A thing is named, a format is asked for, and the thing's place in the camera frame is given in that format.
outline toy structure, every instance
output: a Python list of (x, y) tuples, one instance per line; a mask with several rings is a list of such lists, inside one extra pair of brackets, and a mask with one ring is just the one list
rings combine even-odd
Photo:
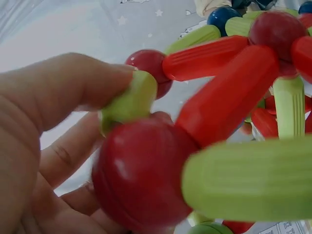
[[(241, 234), (312, 217), (311, 98), (299, 76), (312, 82), (312, 2), (299, 13), (220, 7), (164, 53), (129, 56), (138, 71), (100, 112), (107, 140), (92, 170), (110, 218), (137, 233), (188, 217), (191, 234)], [(148, 118), (174, 80), (208, 76), (174, 125)], [(265, 141), (222, 143), (248, 118)]]

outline plastic ball connector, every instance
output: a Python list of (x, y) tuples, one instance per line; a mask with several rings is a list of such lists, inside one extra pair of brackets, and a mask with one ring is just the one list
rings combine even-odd
[(99, 111), (102, 134), (106, 136), (116, 124), (148, 117), (156, 93), (157, 82), (151, 74), (133, 72), (129, 88)]
[(225, 24), (233, 17), (242, 17), (242, 15), (230, 6), (222, 6), (212, 11), (207, 19), (207, 24), (216, 26), (220, 30), (221, 36), (225, 37), (227, 36)]
[[(152, 94), (139, 89), (145, 95), (141, 99), (148, 99), (142, 109), (144, 114), (133, 112), (137, 103), (124, 103), (118, 98), (108, 107), (110, 119), (125, 124), (114, 129), (105, 125), (110, 126), (110, 134), (92, 169), (95, 193), (105, 213), (138, 233), (171, 229), (193, 210), (208, 219), (244, 221), (244, 225), (249, 221), (252, 225), (253, 221), (312, 217), (311, 136), (221, 143), (280, 74), (289, 75), (287, 71), (295, 68), (312, 76), (312, 38), (306, 35), (303, 24), (290, 14), (265, 12), (255, 19), (249, 38), (230, 36), (162, 56), (162, 62), (155, 64), (158, 71), (160, 66), (164, 68), (170, 80), (191, 78), (190, 73), (196, 73), (195, 62), (193, 70), (185, 70), (187, 74), (179, 73), (173, 62), (178, 62), (178, 56), (186, 61), (182, 55), (189, 54), (201, 62), (201, 75), (215, 75), (185, 103), (175, 124), (146, 118), (156, 97), (157, 82), (143, 72), (153, 78), (147, 85)], [(202, 65), (201, 59), (210, 56), (201, 52), (202, 46), (205, 52), (218, 55), (218, 59), (210, 58), (213, 66)], [(132, 100), (140, 102), (138, 96)], [(124, 117), (122, 107), (125, 113), (133, 114)], [(258, 112), (251, 118), (261, 122), (267, 116)]]

